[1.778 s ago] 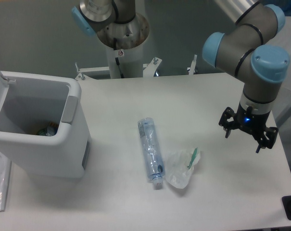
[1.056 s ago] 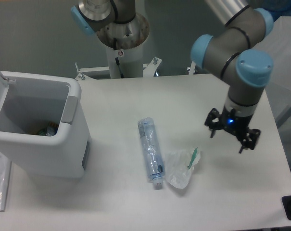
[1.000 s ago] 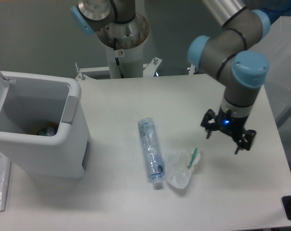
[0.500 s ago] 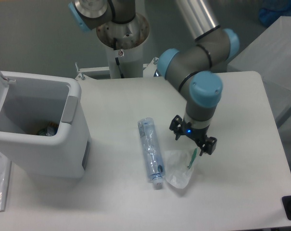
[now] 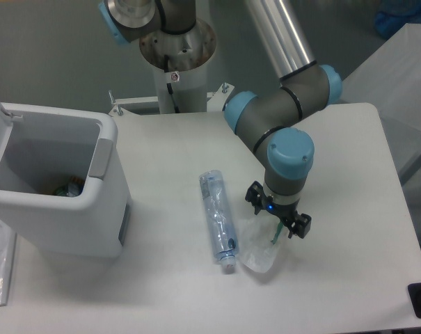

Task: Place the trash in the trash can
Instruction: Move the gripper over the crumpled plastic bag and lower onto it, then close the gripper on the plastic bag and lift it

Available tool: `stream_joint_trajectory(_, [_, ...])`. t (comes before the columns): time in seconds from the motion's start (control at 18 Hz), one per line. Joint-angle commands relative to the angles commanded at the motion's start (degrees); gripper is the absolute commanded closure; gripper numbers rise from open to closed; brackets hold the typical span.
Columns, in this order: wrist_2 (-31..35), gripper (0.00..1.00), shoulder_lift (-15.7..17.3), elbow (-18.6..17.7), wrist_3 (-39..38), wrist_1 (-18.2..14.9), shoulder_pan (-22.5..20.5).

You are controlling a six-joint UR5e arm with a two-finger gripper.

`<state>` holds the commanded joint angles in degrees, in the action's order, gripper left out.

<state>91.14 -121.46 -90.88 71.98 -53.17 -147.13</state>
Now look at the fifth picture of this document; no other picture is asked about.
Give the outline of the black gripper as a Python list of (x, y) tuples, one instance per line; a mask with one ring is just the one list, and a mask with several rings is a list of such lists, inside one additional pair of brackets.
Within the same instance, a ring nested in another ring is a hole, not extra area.
[(299, 214), (297, 206), (300, 201), (298, 196), (278, 196), (272, 198), (265, 196), (263, 187), (258, 181), (254, 181), (247, 189), (245, 201), (249, 202), (254, 209), (254, 215), (265, 211), (272, 216), (278, 217), (288, 229), (288, 238), (297, 236), (303, 239), (310, 231), (312, 217), (307, 214)]

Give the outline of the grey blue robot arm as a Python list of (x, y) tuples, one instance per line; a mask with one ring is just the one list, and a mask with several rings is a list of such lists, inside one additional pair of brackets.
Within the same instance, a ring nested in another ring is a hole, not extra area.
[[(302, 238), (311, 218), (298, 213), (297, 205), (315, 147), (295, 126), (336, 102), (342, 81), (331, 66), (315, 60), (290, 2), (248, 1), (247, 7), (280, 88), (266, 97), (237, 93), (223, 115), (264, 167), (264, 181), (252, 183), (246, 201), (255, 212), (278, 217), (290, 236)], [(162, 113), (207, 110), (207, 82), (198, 73), (214, 55), (216, 36), (198, 18), (194, 1), (101, 1), (99, 10), (117, 43), (138, 43), (154, 72)]]

